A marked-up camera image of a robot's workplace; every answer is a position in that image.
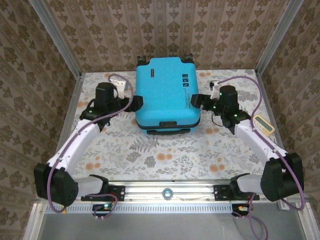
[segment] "cyan suitcase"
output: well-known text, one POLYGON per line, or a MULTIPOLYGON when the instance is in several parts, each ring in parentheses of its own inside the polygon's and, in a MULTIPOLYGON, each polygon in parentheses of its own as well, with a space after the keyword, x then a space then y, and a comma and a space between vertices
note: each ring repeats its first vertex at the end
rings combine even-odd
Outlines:
POLYGON ((196 66, 192 54, 179 57, 138 57, 136 95, 143 106, 135 113, 139 128, 149 135, 192 132, 200 122, 201 110, 190 104, 198 94, 196 66))

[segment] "small yellow display device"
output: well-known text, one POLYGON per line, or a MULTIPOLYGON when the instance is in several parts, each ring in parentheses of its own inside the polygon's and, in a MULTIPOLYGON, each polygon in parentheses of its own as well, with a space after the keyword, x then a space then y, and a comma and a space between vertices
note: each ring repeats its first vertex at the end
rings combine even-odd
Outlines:
POLYGON ((255 126, 267 137, 269 137, 275 131, 274 126, 272 126, 260 115, 255 115, 253 117, 253 122, 255 123, 255 126))

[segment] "black handle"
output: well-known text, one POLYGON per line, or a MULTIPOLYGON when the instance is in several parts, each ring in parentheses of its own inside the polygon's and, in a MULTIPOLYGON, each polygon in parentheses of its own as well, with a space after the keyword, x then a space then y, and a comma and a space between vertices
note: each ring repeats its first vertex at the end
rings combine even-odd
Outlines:
POLYGON ((184 129, 177 130, 177 131, 147 130, 146 133, 148 135, 162 135, 162 136, 176 135, 176 134, 187 134, 187 133, 190 133, 190 128, 184 128, 184 129))

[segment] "patterned wall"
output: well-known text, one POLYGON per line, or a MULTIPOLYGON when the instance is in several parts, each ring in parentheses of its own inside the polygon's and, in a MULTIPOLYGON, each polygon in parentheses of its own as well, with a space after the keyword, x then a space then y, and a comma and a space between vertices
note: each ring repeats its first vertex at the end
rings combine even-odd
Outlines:
POLYGON ((284 145, 303 159, 320 215, 320 1, 305 0, 263 72, 284 145))
POLYGON ((0 1, 0 239, 23 236, 33 168, 55 152, 75 79, 27 0, 0 1))
POLYGON ((193 53, 201 69, 254 69, 289 0, 45 0, 83 72, 193 53))

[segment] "circular ring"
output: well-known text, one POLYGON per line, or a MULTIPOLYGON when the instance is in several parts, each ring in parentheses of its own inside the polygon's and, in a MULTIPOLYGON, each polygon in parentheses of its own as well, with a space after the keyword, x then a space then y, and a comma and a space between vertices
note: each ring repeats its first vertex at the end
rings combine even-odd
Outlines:
POLYGON ((170 200, 174 196, 174 192, 170 188, 165 188, 162 192, 162 196, 165 200, 170 200))

